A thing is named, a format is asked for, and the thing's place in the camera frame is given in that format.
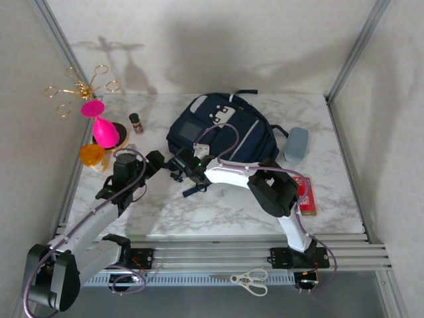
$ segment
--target red box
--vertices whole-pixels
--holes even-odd
[[[305,191],[306,191],[306,185],[304,184],[303,180],[300,177],[292,177],[294,181],[299,185],[299,189],[297,189],[297,194],[299,194],[299,197],[301,197]],[[317,215],[317,208],[315,206],[315,200],[313,199],[313,193],[312,193],[312,185],[311,185],[311,179],[306,178],[309,182],[309,193],[307,194],[306,198],[303,199],[303,201],[300,203],[300,212],[302,215]]]

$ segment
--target backpack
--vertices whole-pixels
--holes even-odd
[[[236,94],[240,93],[257,94],[258,91],[241,90]],[[236,94],[209,93],[195,98],[170,127],[166,136],[170,152],[176,154],[181,148],[194,152],[193,143],[206,128],[229,123],[238,130],[240,140],[236,148],[222,159],[246,163],[260,162],[265,158],[275,160],[279,150],[273,129],[281,131],[286,138],[289,134],[279,125],[270,125],[260,111]],[[221,126],[210,130],[199,143],[208,144],[209,154],[218,156],[234,141],[234,130]]]

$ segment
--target scissor handle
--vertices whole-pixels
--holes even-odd
[[[268,287],[266,287],[266,285],[264,285],[264,284],[259,284],[259,283],[255,283],[255,282],[242,282],[242,281],[239,281],[238,284],[243,286],[244,288],[246,288],[252,295],[255,295],[255,296],[258,296],[258,297],[265,296],[268,293]],[[252,289],[252,287],[260,288],[260,289],[264,290],[264,292],[263,293],[256,293],[254,291],[254,289]]]
[[[257,273],[257,272],[262,272],[262,273],[265,274],[265,276],[253,276],[252,275],[252,274]],[[253,270],[249,270],[248,272],[246,272],[242,275],[238,275],[238,276],[242,276],[242,278],[247,278],[251,282],[253,282],[254,280],[264,281],[268,278],[268,272],[265,271],[263,268],[254,268]]]

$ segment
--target white scissors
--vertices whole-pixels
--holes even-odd
[[[265,273],[265,276],[252,276],[251,273],[262,272]],[[268,273],[262,268],[255,268],[241,275],[209,275],[212,278],[217,280],[226,280],[228,282],[243,286],[251,294],[262,297],[268,293],[268,287],[264,284],[255,283],[255,280],[263,282],[268,278]],[[251,287],[263,289],[263,293],[256,293]]]

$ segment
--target marble tabletop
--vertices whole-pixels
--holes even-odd
[[[166,160],[166,135],[170,125],[198,94],[107,94],[102,115],[126,126],[129,143],[144,155],[159,150]],[[281,153],[277,163],[311,178],[317,215],[303,217],[305,227],[315,234],[364,233],[364,227],[348,180],[341,151],[322,95],[259,94],[243,98],[262,111],[271,124],[287,131],[303,127],[309,131],[307,154],[300,164],[286,162]],[[133,131],[128,115],[138,113],[142,135]],[[286,142],[276,132],[280,149]],[[112,174],[113,161],[105,172],[83,167],[68,224],[87,211],[105,178]],[[261,210],[253,195],[244,188],[215,184],[206,193],[183,198],[182,191],[193,186],[190,180],[175,182],[169,171],[161,170],[149,179],[146,195],[110,224],[102,233],[132,239],[145,235],[275,235],[283,230],[276,218]],[[143,193],[137,190],[134,197]]]

